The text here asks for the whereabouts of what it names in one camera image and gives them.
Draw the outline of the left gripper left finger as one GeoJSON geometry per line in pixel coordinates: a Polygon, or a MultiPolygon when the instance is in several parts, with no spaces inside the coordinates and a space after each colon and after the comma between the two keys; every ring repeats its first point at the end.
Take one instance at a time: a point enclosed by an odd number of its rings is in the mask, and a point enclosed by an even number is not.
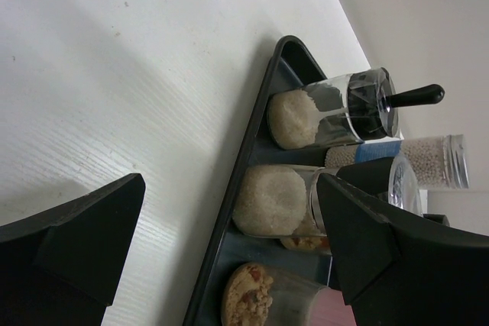
{"type": "Polygon", "coordinates": [[[3,325],[100,325],[115,299],[146,185],[128,174],[1,227],[3,325]]]}

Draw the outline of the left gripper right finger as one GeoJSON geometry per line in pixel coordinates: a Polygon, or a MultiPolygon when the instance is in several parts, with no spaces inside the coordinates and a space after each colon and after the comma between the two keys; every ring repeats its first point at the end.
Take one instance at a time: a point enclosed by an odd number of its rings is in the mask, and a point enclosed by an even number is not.
{"type": "Polygon", "coordinates": [[[359,325],[486,325],[488,239],[412,214],[328,173],[317,192],[359,325]]]}

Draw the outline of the tall blue-band spice jar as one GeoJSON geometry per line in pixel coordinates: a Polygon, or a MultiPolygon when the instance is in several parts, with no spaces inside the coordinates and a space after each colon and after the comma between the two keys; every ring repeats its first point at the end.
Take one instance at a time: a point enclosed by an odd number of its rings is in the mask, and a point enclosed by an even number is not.
{"type": "Polygon", "coordinates": [[[462,134],[333,147],[325,155],[325,167],[339,168],[399,153],[410,161],[421,189],[470,186],[462,134]]]}

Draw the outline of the pink-cap spice bottle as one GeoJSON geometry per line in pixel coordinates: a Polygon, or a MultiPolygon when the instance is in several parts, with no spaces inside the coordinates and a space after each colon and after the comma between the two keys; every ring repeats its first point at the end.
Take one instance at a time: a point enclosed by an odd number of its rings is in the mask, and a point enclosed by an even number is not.
{"type": "Polygon", "coordinates": [[[286,270],[246,263],[228,279],[223,325],[355,325],[342,293],[286,270]]]}

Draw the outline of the black grinder-cap spice bottle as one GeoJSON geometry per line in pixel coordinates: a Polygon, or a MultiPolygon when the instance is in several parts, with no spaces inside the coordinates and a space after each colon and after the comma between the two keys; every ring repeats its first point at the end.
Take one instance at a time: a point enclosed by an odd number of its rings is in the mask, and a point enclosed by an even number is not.
{"type": "Polygon", "coordinates": [[[270,98],[267,124],[285,150],[339,147],[398,137],[400,108],[435,105],[443,87],[398,93],[386,68],[324,79],[270,98]]]}

